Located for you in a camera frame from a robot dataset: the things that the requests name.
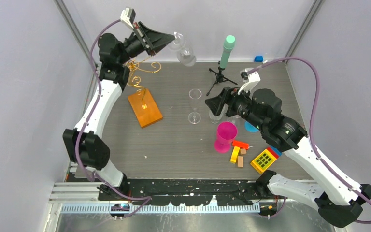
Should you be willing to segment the clear tumbler wine glass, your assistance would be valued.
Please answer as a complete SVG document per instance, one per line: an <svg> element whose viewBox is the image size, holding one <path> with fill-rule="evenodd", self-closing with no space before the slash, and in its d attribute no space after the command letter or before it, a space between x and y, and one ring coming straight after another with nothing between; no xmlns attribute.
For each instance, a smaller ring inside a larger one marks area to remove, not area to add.
<svg viewBox="0 0 371 232"><path fill-rule="evenodd" d="M222 120L222 117L224 115L224 110L221 111L221 113L218 115L218 116L215 116L211 110L208 111L208 115L209 115L209 118L210 118L210 121L213 123L213 124L217 124L219 123L221 120Z"/></svg>

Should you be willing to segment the clear champagne flute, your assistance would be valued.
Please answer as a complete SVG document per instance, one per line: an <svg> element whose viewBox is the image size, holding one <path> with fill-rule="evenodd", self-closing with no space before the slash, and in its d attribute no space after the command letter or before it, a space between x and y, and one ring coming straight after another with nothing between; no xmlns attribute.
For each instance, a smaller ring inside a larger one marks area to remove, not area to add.
<svg viewBox="0 0 371 232"><path fill-rule="evenodd" d="M191 124L198 124L201 120L201 115L198 113L198 107L202 97L202 92L199 89L191 89L189 91L190 107L192 111L188 115L188 121Z"/></svg>

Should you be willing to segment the pink wine glass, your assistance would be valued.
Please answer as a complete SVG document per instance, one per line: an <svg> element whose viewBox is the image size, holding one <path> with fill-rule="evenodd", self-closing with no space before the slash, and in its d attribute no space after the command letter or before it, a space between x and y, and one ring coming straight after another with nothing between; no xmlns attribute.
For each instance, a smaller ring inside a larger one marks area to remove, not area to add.
<svg viewBox="0 0 371 232"><path fill-rule="evenodd" d="M214 148L219 153L226 153L231 148L231 143L236 138L238 129L232 122L221 122L217 127Z"/></svg>

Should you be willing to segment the clear frosted wine glass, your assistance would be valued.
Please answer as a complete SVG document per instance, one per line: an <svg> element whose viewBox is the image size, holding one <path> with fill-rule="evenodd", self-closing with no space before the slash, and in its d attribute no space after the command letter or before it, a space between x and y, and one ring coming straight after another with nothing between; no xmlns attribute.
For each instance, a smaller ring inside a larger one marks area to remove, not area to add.
<svg viewBox="0 0 371 232"><path fill-rule="evenodd" d="M187 67L194 66L197 59L191 43L183 34L177 31L175 31L173 35L174 40L170 42L167 47L171 51L176 52L177 59L180 63Z"/></svg>

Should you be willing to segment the blue wine glass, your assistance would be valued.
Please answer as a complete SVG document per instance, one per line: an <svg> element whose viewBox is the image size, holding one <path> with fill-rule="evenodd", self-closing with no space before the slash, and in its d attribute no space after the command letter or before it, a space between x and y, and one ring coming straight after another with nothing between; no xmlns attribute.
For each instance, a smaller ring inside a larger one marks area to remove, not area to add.
<svg viewBox="0 0 371 232"><path fill-rule="evenodd" d="M247 121L244 123L244 127L250 133L258 132L258 129Z"/></svg>

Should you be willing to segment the clear round wine glass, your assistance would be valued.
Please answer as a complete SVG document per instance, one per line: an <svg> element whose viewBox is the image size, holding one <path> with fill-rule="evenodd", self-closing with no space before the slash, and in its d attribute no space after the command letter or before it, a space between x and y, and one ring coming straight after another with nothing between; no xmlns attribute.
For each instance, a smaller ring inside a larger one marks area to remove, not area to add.
<svg viewBox="0 0 371 232"><path fill-rule="evenodd" d="M241 118L238 115L235 115L235 116L229 117L227 121L233 123L236 127L239 127L240 119Z"/></svg>

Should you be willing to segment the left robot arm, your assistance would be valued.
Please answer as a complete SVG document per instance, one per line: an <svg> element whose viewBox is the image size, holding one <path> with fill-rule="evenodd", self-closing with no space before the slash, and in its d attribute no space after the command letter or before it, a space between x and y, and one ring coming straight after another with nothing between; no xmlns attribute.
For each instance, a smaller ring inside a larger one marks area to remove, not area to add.
<svg viewBox="0 0 371 232"><path fill-rule="evenodd" d="M175 40L173 34L154 31L142 22L133 23L130 29L130 36L119 41L104 28L93 42L100 57L99 68L91 61L97 89L79 122L62 134L70 161L79 165L87 179L102 180L117 200L128 196L127 176L112 163L110 149L101 137L110 111L129 81L126 63L142 52L154 56Z"/></svg>

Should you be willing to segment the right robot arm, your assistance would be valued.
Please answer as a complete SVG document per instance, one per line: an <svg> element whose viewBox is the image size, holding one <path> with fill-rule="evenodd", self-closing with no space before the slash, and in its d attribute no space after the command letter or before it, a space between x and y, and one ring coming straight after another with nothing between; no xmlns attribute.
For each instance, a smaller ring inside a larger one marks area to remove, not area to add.
<svg viewBox="0 0 371 232"><path fill-rule="evenodd" d="M291 198L313 208L335 227L358 222L363 204L371 200L371 185L352 180L312 145L305 128L282 114L282 101L272 90L240 93L238 88L225 87L218 96L206 99L205 104L214 115L227 106L226 116L238 115L255 126L267 144L292 159L315 180L315 185L305 184L267 170L257 179L260 197Z"/></svg>

